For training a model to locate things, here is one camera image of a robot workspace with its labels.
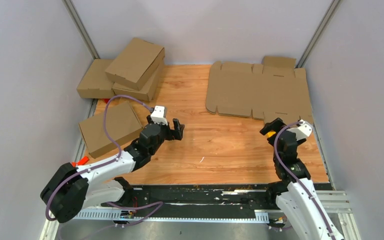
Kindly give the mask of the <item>cardboard box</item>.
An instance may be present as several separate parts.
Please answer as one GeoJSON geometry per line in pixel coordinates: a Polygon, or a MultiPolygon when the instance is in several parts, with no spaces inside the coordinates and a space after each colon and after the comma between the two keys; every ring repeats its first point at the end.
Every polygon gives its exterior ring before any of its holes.
{"type": "Polygon", "coordinates": [[[112,59],[95,59],[78,84],[76,90],[83,99],[110,99],[115,94],[112,90],[114,82],[106,75],[106,68],[112,59]]]}
{"type": "Polygon", "coordinates": [[[128,95],[140,101],[150,102],[156,93],[164,67],[165,63],[162,61],[140,90],[134,90],[122,84],[114,83],[112,91],[115,95],[128,95]]]}
{"type": "Polygon", "coordinates": [[[109,136],[120,146],[139,137],[143,130],[138,116],[128,102],[109,107],[106,118],[103,113],[99,113],[81,121],[78,124],[79,130],[89,155],[94,159],[117,148],[105,134],[103,123],[109,136]]]}
{"type": "Polygon", "coordinates": [[[105,69],[105,74],[114,83],[141,90],[164,57],[162,45],[134,37],[105,69]]]}
{"type": "Polygon", "coordinates": [[[216,61],[210,67],[205,107],[212,114],[286,124],[314,123],[304,68],[216,61]]]}

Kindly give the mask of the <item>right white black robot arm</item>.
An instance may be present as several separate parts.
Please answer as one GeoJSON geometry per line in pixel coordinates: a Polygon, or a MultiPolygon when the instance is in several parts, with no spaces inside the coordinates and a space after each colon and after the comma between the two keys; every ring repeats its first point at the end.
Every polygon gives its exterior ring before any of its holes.
{"type": "Polygon", "coordinates": [[[312,134],[312,125],[300,119],[290,124],[276,118],[265,123],[260,134],[273,146],[273,163],[279,181],[269,184],[265,201],[280,209],[301,240],[343,240],[322,206],[314,182],[298,157],[298,147],[312,134]]]}

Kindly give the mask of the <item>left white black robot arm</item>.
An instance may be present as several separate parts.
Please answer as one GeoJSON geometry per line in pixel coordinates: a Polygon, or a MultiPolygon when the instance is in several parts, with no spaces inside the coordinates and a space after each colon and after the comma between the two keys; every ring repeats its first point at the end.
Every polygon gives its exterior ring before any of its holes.
{"type": "Polygon", "coordinates": [[[129,206],[133,193],[126,183],[121,183],[121,175],[144,167],[164,141],[182,140],[185,129],[176,118],[174,128],[153,121],[151,116],[147,120],[139,137],[118,154],[78,167],[61,165],[40,193],[46,219],[66,223],[82,209],[106,202],[129,206]]]}

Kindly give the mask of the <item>yellow triangle piece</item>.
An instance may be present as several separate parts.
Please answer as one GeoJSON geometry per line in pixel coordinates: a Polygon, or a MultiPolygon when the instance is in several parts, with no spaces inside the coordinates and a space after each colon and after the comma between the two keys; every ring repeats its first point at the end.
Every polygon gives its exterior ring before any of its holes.
{"type": "Polygon", "coordinates": [[[275,135],[276,134],[276,132],[275,131],[269,131],[267,134],[266,134],[266,136],[268,137],[268,138],[271,138],[273,135],[275,135]]]}

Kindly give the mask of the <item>flat cardboard sheet underneath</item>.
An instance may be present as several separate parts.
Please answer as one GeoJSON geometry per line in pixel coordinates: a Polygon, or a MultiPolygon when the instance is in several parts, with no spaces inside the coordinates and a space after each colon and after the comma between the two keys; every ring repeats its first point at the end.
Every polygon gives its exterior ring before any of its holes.
{"type": "Polygon", "coordinates": [[[296,66],[296,59],[291,57],[282,56],[264,56],[262,64],[267,67],[294,69],[296,66]]]}

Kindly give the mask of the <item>orange plastic clip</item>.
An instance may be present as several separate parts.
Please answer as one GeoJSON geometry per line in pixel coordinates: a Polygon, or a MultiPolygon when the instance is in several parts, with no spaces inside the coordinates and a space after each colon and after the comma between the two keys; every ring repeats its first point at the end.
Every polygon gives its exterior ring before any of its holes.
{"type": "Polygon", "coordinates": [[[83,166],[83,165],[87,164],[89,160],[90,159],[89,159],[88,156],[84,156],[84,157],[82,157],[80,160],[78,160],[76,162],[71,162],[71,165],[73,167],[83,166]]]}

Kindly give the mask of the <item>right aluminium corner post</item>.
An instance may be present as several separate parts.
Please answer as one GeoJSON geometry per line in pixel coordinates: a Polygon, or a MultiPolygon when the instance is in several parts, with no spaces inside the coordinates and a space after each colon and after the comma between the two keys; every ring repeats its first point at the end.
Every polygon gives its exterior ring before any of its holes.
{"type": "Polygon", "coordinates": [[[334,17],[338,7],[342,3],[342,0],[332,0],[328,6],[325,14],[323,15],[320,23],[318,24],[314,34],[312,35],[310,41],[308,42],[306,48],[304,49],[303,54],[301,55],[299,61],[296,64],[297,68],[303,68],[308,61],[314,47],[317,45],[320,37],[323,35],[326,27],[330,23],[331,19],[334,17]]]}

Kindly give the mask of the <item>aluminium corner post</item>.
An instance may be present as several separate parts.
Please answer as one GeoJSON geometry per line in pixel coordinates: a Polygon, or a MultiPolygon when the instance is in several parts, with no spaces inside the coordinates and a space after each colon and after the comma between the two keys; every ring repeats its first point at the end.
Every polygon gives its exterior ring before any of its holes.
{"type": "Polygon", "coordinates": [[[301,55],[299,61],[296,64],[297,68],[303,68],[308,61],[314,47],[317,45],[320,37],[323,35],[326,27],[330,23],[331,19],[334,17],[338,7],[342,3],[342,0],[332,0],[328,6],[325,14],[323,15],[320,23],[318,24],[314,34],[312,35],[310,41],[308,42],[306,48],[304,49],[303,54],[301,55]]]}
{"type": "Polygon", "coordinates": [[[74,25],[76,26],[81,38],[83,39],[89,53],[91,54],[93,59],[100,59],[100,56],[92,42],[92,39],[90,38],[81,18],[78,14],[76,7],[72,0],[62,0],[69,16],[71,17],[74,25]]]}

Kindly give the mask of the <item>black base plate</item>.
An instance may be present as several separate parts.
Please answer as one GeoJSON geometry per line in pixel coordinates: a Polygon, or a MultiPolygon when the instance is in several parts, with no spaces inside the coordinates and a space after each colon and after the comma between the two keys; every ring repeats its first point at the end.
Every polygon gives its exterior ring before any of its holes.
{"type": "Polygon", "coordinates": [[[278,210],[268,184],[135,185],[116,204],[163,202],[155,217],[246,218],[252,210],[278,210]]]}

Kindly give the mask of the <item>aluminium slotted rail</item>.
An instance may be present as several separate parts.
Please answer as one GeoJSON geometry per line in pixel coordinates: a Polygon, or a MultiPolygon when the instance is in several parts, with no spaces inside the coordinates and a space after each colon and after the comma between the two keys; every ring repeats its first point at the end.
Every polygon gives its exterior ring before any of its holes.
{"type": "MultiPolygon", "coordinates": [[[[102,221],[127,221],[137,222],[142,219],[132,216],[127,210],[115,208],[87,208],[75,217],[75,220],[102,220],[102,221]]],[[[185,223],[245,223],[245,224],[268,224],[269,215],[261,210],[252,210],[250,217],[160,217],[150,216],[146,221],[151,222],[185,222],[185,223]]]]}

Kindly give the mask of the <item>left aluminium corner post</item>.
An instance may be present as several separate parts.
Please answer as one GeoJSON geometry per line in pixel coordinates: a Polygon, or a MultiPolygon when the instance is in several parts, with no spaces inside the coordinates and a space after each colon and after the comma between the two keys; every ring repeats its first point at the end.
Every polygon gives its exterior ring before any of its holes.
{"type": "Polygon", "coordinates": [[[76,7],[72,0],[62,0],[69,16],[71,17],[74,25],[76,26],[81,38],[83,39],[89,53],[91,54],[93,59],[100,59],[100,56],[92,42],[92,39],[90,38],[81,18],[78,14],[76,7]]]}

